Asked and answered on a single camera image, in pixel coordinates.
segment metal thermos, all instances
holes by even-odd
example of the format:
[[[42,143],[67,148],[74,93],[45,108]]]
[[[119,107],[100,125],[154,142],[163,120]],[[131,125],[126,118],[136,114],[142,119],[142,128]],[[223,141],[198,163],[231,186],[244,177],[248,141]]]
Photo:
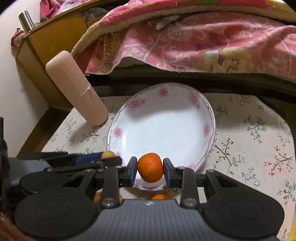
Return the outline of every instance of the metal thermos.
[[[31,29],[35,27],[28,11],[23,11],[19,15],[19,20],[22,24],[22,27],[24,28],[25,33],[29,32]]]

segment bedding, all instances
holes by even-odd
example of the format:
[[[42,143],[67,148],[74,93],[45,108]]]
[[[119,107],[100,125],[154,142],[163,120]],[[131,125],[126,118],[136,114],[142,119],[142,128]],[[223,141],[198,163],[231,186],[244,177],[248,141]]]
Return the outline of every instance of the bedding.
[[[146,21],[182,13],[160,30]],[[86,74],[148,64],[171,72],[295,79],[296,27],[267,18],[295,22],[295,16],[284,2],[270,0],[131,0],[91,26],[72,55]]]

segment table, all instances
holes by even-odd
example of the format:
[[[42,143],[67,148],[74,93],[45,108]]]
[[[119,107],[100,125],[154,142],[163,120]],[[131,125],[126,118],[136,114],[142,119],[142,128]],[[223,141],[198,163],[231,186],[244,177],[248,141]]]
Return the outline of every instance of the table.
[[[278,233],[287,241],[295,210],[295,150],[289,126],[274,110],[255,96],[209,93],[216,118],[216,134],[210,154],[199,170],[216,169],[276,199],[284,208],[285,219]],[[74,108],[43,151],[89,154],[106,150],[109,127],[129,96],[104,97],[109,119],[92,128]],[[149,199],[165,193],[180,200],[179,189],[158,192],[121,188],[123,198]],[[203,190],[200,201],[206,202]]]

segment ribbed cylinder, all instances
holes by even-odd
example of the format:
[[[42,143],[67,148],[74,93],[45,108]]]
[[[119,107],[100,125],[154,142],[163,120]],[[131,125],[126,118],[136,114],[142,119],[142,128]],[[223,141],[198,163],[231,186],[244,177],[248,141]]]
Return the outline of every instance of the ribbed cylinder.
[[[46,72],[90,125],[99,126],[108,119],[106,106],[69,52],[62,51],[51,59]]]

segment yellow fruit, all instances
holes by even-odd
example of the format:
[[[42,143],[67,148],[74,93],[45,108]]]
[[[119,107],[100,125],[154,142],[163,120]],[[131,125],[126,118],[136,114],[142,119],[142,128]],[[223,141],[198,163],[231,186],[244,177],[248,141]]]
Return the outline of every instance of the yellow fruit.
[[[96,192],[96,195],[94,197],[94,202],[100,202],[100,199],[101,199],[101,195],[102,195],[102,192],[101,191],[97,191]],[[122,196],[119,194],[119,203],[122,203]]]
[[[148,183],[159,181],[163,176],[163,164],[156,153],[147,153],[138,160],[138,172]]]
[[[290,229],[289,240],[296,240],[296,226],[295,225],[292,225],[292,227]]]
[[[162,199],[171,199],[171,197],[166,195],[166,194],[156,194],[151,199],[153,199],[153,200],[162,200]]]
[[[111,157],[115,157],[115,153],[112,151],[104,151],[102,153],[101,159],[107,159],[107,158],[111,158]]]

